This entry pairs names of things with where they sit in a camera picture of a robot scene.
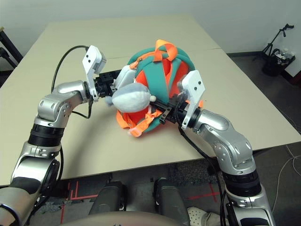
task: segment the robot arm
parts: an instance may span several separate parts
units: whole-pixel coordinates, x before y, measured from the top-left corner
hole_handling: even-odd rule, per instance
[[[72,110],[89,100],[112,95],[110,75],[94,80],[106,60],[99,50],[90,46],[83,59],[87,82],[74,81],[57,86],[41,99],[30,137],[23,145],[11,178],[11,184],[0,189],[0,225],[13,222],[24,225],[41,195],[49,195],[56,185],[60,163],[55,157]]]
[[[231,225],[274,226],[264,187],[260,184],[249,141],[231,122],[208,110],[200,112],[193,131],[213,148],[224,181]]]
[[[151,105],[164,112],[161,123],[169,120],[179,123],[182,129],[191,128],[214,150],[230,201],[226,205],[230,225],[274,226],[266,192],[256,172],[250,142],[225,117],[197,108],[205,91],[198,71],[188,73],[178,86],[185,96],[184,100],[188,99],[190,104],[181,103],[180,94],[173,97],[168,105],[158,101]]]

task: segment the trash bin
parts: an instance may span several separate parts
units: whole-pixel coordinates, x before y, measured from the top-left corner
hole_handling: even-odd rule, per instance
[[[287,54],[279,49],[274,49],[270,57],[268,57],[262,71],[269,76],[278,76],[292,61],[295,56]]]

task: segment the beige table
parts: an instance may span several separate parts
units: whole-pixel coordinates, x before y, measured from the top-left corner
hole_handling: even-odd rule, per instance
[[[254,150],[301,141],[273,104],[188,16],[54,23],[0,89],[0,185],[9,183],[23,142],[29,137],[39,100],[50,92],[54,70],[67,49],[81,44],[97,46],[108,59],[106,72],[120,69],[132,54],[154,46],[158,38],[188,53],[206,86],[205,108],[230,119]],[[83,55],[79,49],[66,58],[57,84],[85,80]],[[76,110],[87,113],[87,105]],[[116,109],[100,100],[93,105],[91,119],[70,117],[62,139],[63,178],[200,158],[175,125],[167,123],[143,137],[129,137],[117,124],[115,113]],[[214,156],[202,139],[191,131],[188,135]]]

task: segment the gray floor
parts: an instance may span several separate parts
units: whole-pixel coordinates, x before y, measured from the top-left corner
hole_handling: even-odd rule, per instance
[[[252,57],[235,57],[233,61],[276,107],[301,126],[300,88],[292,86],[281,76],[264,75],[261,72],[264,63],[262,60],[252,62]],[[301,143],[291,144],[289,148],[294,155],[301,155]],[[276,196],[279,171],[289,158],[286,146],[273,147],[255,156],[257,170],[271,206]],[[296,160],[295,165],[297,170],[301,171],[301,160]],[[214,178],[206,172],[206,162],[191,161],[65,181],[70,187],[68,199],[51,198],[46,206],[43,206],[32,217],[31,224],[54,226],[86,216],[95,195],[109,177],[127,185],[127,210],[155,212],[152,198],[153,181],[159,177],[171,176],[179,185],[187,207],[197,206],[203,210],[218,213],[220,201],[218,188]],[[274,212],[277,225],[300,225],[300,188],[301,177],[294,172],[292,162],[289,162],[280,178],[278,200]]]

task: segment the tripod stand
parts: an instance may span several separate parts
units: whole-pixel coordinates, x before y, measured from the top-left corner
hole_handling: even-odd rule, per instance
[[[277,38],[277,36],[283,32],[283,37],[286,37],[286,33],[285,33],[285,30],[286,29],[293,29],[294,28],[294,25],[289,25],[289,24],[286,24],[282,29],[279,29],[278,33],[276,34],[276,36],[274,37],[273,41],[271,43],[268,43],[268,45],[260,52],[260,54],[258,54],[254,59],[256,60],[258,57],[264,57],[265,56],[265,53],[269,50],[269,54],[268,54],[268,57],[271,56],[271,51],[273,49],[273,42],[275,41],[275,39]]]

